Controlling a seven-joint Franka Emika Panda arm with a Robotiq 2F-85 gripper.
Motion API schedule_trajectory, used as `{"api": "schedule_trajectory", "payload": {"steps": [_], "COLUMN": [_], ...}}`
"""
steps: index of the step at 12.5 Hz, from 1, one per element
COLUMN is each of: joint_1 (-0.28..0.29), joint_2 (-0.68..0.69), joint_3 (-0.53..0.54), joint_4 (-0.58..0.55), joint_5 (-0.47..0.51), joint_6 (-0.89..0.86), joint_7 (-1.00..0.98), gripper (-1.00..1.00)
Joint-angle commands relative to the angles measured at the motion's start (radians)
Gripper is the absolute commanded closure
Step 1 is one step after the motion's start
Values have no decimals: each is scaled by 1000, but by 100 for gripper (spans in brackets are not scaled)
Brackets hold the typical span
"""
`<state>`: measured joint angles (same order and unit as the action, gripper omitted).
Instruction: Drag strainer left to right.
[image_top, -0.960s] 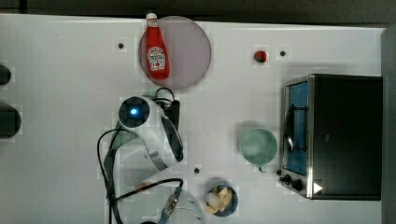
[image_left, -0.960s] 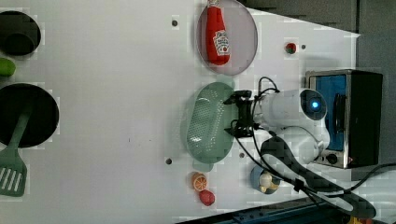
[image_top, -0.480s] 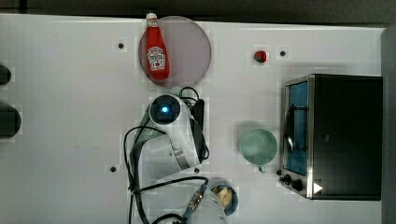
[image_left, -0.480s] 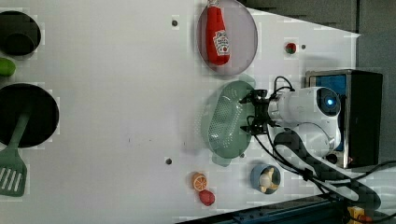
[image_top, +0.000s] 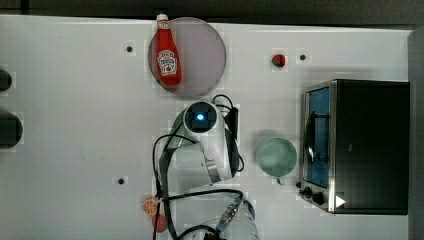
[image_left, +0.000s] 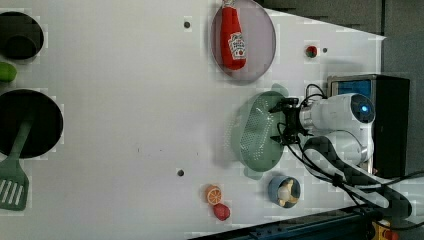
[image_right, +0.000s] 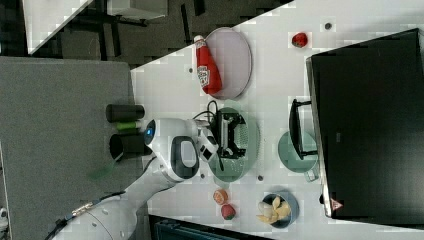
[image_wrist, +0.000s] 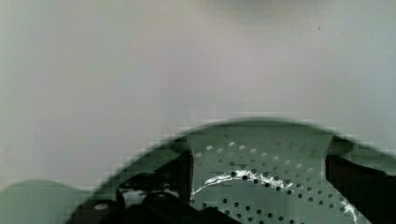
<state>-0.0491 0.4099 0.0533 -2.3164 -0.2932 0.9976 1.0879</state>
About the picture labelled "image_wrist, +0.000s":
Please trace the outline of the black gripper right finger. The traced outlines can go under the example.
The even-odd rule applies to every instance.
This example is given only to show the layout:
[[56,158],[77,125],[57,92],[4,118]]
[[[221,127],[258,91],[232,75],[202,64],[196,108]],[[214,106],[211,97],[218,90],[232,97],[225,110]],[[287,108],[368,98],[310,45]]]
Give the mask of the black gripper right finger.
[[395,177],[338,156],[325,159],[326,180],[372,224],[395,224]]

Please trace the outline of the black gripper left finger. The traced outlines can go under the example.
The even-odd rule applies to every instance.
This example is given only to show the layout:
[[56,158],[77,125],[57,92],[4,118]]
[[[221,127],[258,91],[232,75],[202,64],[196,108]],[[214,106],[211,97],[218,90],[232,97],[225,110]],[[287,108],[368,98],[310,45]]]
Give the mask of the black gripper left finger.
[[82,203],[66,224],[241,224],[215,207],[192,207],[192,178],[193,156],[187,151],[121,183],[115,200]]

